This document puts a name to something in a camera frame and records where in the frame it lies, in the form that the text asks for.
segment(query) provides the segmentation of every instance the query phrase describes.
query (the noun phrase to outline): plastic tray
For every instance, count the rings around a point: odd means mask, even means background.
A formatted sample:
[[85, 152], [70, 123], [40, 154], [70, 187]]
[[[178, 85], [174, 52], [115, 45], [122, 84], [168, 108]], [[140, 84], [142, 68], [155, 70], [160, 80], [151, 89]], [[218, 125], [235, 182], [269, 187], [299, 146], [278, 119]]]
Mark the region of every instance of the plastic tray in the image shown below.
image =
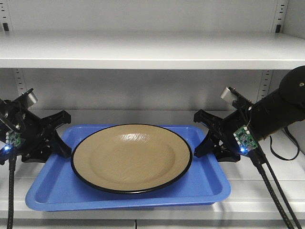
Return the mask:
[[[77, 125], [62, 138], [72, 148], [88, 135], [112, 125]], [[194, 126], [162, 125], [183, 137], [194, 151], [204, 138]], [[26, 195], [34, 210], [64, 211], [177, 205], [210, 205], [227, 198], [231, 186], [213, 154], [193, 158], [186, 174], [175, 183], [141, 194], [114, 194], [82, 182], [71, 168], [70, 158], [52, 154]]]

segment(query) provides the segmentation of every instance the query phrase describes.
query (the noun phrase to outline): black plate rim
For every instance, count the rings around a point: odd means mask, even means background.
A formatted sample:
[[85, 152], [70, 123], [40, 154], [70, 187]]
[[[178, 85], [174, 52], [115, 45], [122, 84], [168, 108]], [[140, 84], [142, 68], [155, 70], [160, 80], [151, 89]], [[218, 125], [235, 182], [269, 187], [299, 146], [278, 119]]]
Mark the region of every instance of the black plate rim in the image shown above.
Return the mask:
[[[151, 187], [151, 188], [146, 188], [146, 189], [139, 189], [139, 190], [115, 190], [115, 189], [109, 189], [109, 188], [105, 188], [105, 187], [101, 187], [101, 186], [98, 186], [98, 185], [95, 185], [91, 182], [89, 182], [88, 180], [86, 180], [85, 178], [83, 178], [78, 172], [77, 172], [77, 169], [75, 168], [74, 166], [74, 154], [75, 154], [75, 151], [77, 149], [77, 147], [85, 140], [87, 139], [88, 137], [90, 137], [91, 135], [95, 134], [95, 133], [98, 133], [100, 131], [103, 131], [103, 130], [106, 130], [106, 129], [109, 129], [109, 128], [112, 128], [112, 127], [116, 127], [116, 126], [121, 126], [121, 125], [149, 125], [149, 126], [155, 126], [155, 127], [158, 127], [158, 128], [162, 128], [162, 129], [165, 129], [167, 131], [170, 131], [172, 133], [174, 133], [175, 135], [177, 135], [178, 137], [180, 137], [184, 142], [185, 144], [187, 145], [188, 149], [189, 149], [189, 153], [190, 153], [190, 159], [189, 159], [189, 162], [187, 164], [187, 166], [185, 167], [185, 169], [178, 175], [176, 176], [174, 179], [164, 183], [164, 184], [161, 184], [161, 185], [158, 185], [158, 186], [155, 186], [155, 187]], [[155, 191], [155, 190], [158, 190], [158, 189], [161, 189], [163, 187], [166, 187], [166, 186], [169, 186], [170, 184], [176, 182], [177, 180], [179, 180], [187, 171], [188, 169], [190, 168], [191, 166], [191, 163], [192, 163], [192, 160], [193, 160], [193, 153], [192, 153], [192, 149], [190, 147], [190, 145], [188, 144], [188, 142], [183, 138], [181, 137], [179, 134], [175, 133], [174, 131], [172, 130], [169, 130], [167, 128], [164, 128], [162, 126], [157, 126], [157, 125], [150, 125], [150, 124], [136, 124], [136, 123], [132, 123], [132, 124], [121, 124], [121, 125], [113, 125], [113, 126], [109, 126], [107, 128], [104, 128], [102, 130], [98, 130], [90, 135], [88, 135], [87, 137], [85, 137], [83, 140], [81, 140], [77, 145], [76, 147], [74, 148], [73, 152], [72, 152], [72, 155], [71, 155], [71, 167], [72, 167], [72, 170], [73, 172], [75, 173], [75, 175], [81, 180], [83, 181], [84, 183], [86, 183], [87, 185], [91, 186], [91, 187], [94, 187], [96, 189], [99, 189], [99, 190], [102, 190], [102, 191], [106, 191], [106, 192], [110, 192], [110, 193], [117, 193], [117, 194], [136, 194], [136, 193], [144, 193], [144, 192], [150, 192], [150, 191]]]

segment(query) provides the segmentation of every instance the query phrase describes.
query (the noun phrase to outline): metal shelf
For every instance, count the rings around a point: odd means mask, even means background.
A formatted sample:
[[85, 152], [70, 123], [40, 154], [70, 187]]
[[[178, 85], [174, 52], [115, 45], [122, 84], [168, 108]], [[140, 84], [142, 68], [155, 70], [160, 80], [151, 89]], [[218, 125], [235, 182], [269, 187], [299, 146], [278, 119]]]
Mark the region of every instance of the metal shelf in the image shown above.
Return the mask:
[[283, 33], [10, 31], [2, 68], [293, 69], [305, 40]]

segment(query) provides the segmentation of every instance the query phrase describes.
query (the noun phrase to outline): wire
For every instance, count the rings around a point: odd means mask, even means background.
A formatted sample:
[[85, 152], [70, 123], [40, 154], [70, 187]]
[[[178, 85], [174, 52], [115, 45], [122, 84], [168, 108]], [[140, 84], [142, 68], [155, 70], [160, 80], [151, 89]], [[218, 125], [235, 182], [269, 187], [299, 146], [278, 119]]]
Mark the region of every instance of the wire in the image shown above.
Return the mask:
[[300, 153], [300, 146], [299, 146], [299, 143], [297, 142], [296, 138], [293, 137], [293, 135], [289, 132], [288, 130], [288, 127], [286, 126], [284, 128], [284, 131], [285, 133], [287, 134], [287, 136], [290, 138], [291, 141], [293, 141], [296, 145], [296, 148], [297, 148], [297, 152], [296, 152], [296, 155], [293, 157], [293, 158], [290, 158], [290, 159], [287, 159], [285, 157], [282, 157], [280, 155], [278, 155], [272, 148], [272, 137], [270, 136], [270, 151], [271, 153], [276, 156], [277, 158], [283, 160], [283, 161], [292, 161], [292, 160], [295, 160], [297, 158], [297, 156], [299, 156], [299, 153]]
[[275, 173], [274, 173], [274, 171], [273, 171], [273, 169], [272, 169], [272, 167], [271, 167], [271, 165], [270, 165], [270, 163], [269, 163], [269, 161], [268, 161], [268, 159], [266, 158], [265, 155], [264, 155], [264, 159], [265, 159], [266, 164], [267, 164], [267, 167], [268, 167], [268, 169], [269, 169], [269, 171], [270, 171], [270, 173], [271, 173], [271, 175], [272, 175], [272, 178], [273, 178], [274, 181], [275, 181], [275, 184], [276, 184], [276, 186], [277, 186], [277, 189], [279, 190], [280, 195], [281, 195], [281, 197], [283, 198], [283, 201], [284, 201], [284, 203], [285, 203], [285, 205], [286, 205], [286, 207], [287, 207], [287, 209], [288, 209], [288, 211], [289, 211], [289, 213], [290, 213], [292, 219], [293, 219], [294, 222], [295, 222], [295, 225], [297, 226], [298, 229], [302, 229], [301, 224], [300, 224], [299, 220], [296, 218], [295, 213], [294, 213], [294, 211], [292, 210], [292, 208], [291, 208], [291, 206], [290, 206], [290, 204], [289, 204], [289, 202], [288, 202], [288, 200], [287, 200], [287, 198], [286, 198], [286, 196], [285, 196], [285, 193], [284, 193], [284, 191], [282, 190], [282, 187], [281, 187], [280, 183], [278, 182], [277, 177], [276, 177], [276, 175], [275, 175]]
[[268, 177], [267, 177], [267, 175], [265, 173], [264, 168], [262, 167], [262, 165], [256, 166], [256, 168], [257, 168], [258, 172], [260, 173], [260, 175], [262, 176], [262, 178], [263, 178], [263, 180], [264, 180], [264, 182], [266, 184], [266, 187], [267, 187], [267, 189], [268, 189], [268, 191], [269, 191], [269, 193], [270, 193], [270, 195], [271, 195], [271, 197], [272, 197], [272, 199], [273, 199], [273, 201], [274, 201], [274, 203], [275, 203], [279, 213], [281, 214], [281, 216], [282, 216], [282, 218], [283, 218], [287, 228], [294, 229], [292, 223], [290, 222], [288, 216], [286, 215], [286, 213], [285, 213], [285, 211], [284, 211], [280, 201], [278, 200], [278, 198], [277, 198], [277, 196], [276, 196], [276, 194], [275, 194], [275, 192], [274, 192], [274, 190], [273, 190], [273, 188], [272, 188], [272, 186], [270, 184], [270, 181], [269, 181], [269, 179], [268, 179]]
[[14, 219], [14, 179], [15, 179], [15, 169], [16, 169], [16, 159], [17, 159], [17, 148], [14, 146], [10, 149], [9, 158], [9, 210], [8, 210], [8, 223], [7, 229], [13, 228]]

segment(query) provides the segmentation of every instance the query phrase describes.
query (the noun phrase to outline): beige plate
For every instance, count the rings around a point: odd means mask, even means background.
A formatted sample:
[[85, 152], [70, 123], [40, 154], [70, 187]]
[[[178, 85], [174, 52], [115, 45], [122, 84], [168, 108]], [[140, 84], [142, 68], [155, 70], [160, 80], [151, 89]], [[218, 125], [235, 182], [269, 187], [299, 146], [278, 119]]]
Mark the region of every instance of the beige plate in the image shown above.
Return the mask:
[[192, 151], [176, 133], [153, 125], [117, 125], [85, 138], [71, 165], [87, 184], [115, 193], [156, 190], [179, 179]]

